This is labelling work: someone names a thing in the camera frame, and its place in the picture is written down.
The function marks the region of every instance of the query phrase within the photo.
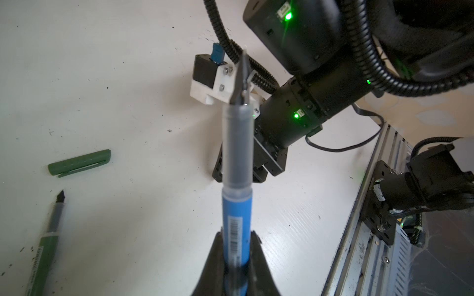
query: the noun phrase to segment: blue pen barrel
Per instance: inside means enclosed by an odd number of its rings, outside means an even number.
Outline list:
[[[228,269],[246,265],[250,256],[254,161],[252,114],[251,105],[225,105],[223,107],[222,236],[224,261]],[[232,276],[232,279],[226,280],[228,296],[245,295],[246,287],[244,278]]]

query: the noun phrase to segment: beige floor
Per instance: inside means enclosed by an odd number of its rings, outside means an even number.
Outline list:
[[[370,93],[357,104],[382,115],[412,146],[434,136],[474,135],[474,84],[421,98]]]

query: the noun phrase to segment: metal frame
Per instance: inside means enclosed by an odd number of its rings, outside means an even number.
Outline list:
[[[405,296],[408,293],[411,245],[397,225],[393,246],[373,236],[359,221],[375,164],[382,160],[398,172],[405,171],[411,148],[385,123],[375,145],[351,216],[324,286],[324,296]]]

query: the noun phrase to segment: blue pen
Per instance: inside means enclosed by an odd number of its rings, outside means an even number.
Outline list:
[[[222,116],[222,214],[227,296],[244,296],[247,279],[242,267],[250,256],[250,216],[254,159],[253,108],[247,78],[251,72],[244,51],[237,66],[234,93]]]

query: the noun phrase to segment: green pen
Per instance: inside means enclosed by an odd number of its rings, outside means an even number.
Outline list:
[[[59,222],[64,209],[64,190],[56,197],[48,228],[39,241],[35,262],[28,281],[27,296],[42,296],[59,239]]]

